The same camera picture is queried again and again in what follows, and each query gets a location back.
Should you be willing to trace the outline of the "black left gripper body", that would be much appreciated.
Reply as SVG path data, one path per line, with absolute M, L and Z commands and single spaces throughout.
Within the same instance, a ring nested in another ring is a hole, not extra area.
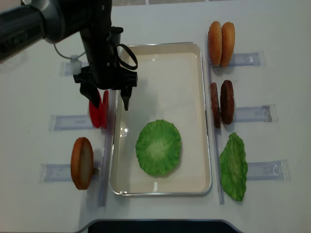
M 90 84 L 98 89 L 117 89 L 136 87 L 138 61 L 134 53 L 120 43 L 123 28 L 111 27 L 107 33 L 85 29 L 80 32 L 89 66 L 73 75 L 76 83 Z M 122 47 L 131 58 L 134 66 L 121 60 L 118 47 Z

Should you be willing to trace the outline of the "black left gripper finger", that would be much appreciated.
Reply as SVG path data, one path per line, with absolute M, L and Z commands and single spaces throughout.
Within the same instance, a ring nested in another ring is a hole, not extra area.
M 92 103 L 92 105 L 95 108 L 99 108 L 100 106 L 100 95 L 98 92 L 98 89 L 89 84 L 89 83 L 81 83 L 80 84 L 80 93 L 85 96 L 90 103 Z
M 131 94 L 132 94 L 132 86 L 125 86 L 121 89 L 121 98 L 123 100 L 125 111 L 128 111 Z

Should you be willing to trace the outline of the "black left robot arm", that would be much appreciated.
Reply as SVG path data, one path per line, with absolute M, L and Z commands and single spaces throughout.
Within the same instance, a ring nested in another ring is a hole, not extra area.
M 118 55 L 123 28 L 111 23 L 109 0 L 33 0 L 0 15 L 0 59 L 5 61 L 37 41 L 56 44 L 80 33 L 88 66 L 74 66 L 80 92 L 98 107 L 98 90 L 119 90 L 125 107 L 137 86 L 137 66 Z

